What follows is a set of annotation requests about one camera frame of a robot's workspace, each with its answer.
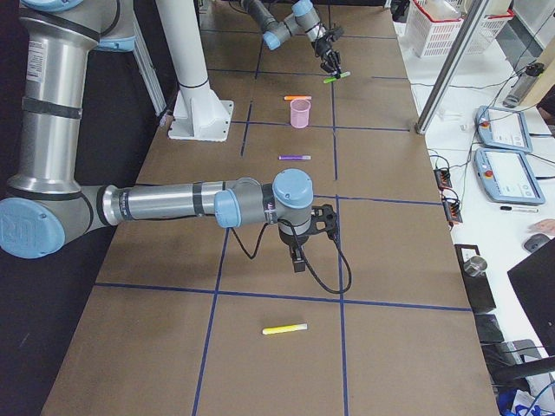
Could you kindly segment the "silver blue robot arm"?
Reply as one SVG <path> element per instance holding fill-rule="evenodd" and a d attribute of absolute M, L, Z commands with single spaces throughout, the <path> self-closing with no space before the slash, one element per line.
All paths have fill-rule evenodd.
<path fill-rule="evenodd" d="M 310 177 L 280 172 L 254 179 L 119 188 L 75 181 L 88 54 L 134 47 L 129 1 L 23 1 L 29 32 L 19 169 L 1 203 L 1 246 L 38 258 L 101 227 L 134 220 L 216 218 L 224 228 L 276 224 L 295 271 L 309 263 L 303 246 L 315 232 Z"/>
<path fill-rule="evenodd" d="M 293 36 L 306 35 L 315 56 L 321 60 L 321 69 L 333 81 L 343 77 L 341 56 L 333 47 L 343 35 L 343 28 L 336 25 L 327 28 L 312 1 L 296 1 L 283 21 L 278 21 L 261 1 L 244 0 L 239 5 L 258 24 L 269 50 L 278 49 Z"/>

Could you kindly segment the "person's hand on mouse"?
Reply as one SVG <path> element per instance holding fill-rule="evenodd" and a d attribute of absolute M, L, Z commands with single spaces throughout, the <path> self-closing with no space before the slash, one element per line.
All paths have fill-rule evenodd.
<path fill-rule="evenodd" d="M 553 218 L 543 219 L 528 227 L 530 232 L 543 233 L 549 236 L 555 235 L 555 220 Z"/>

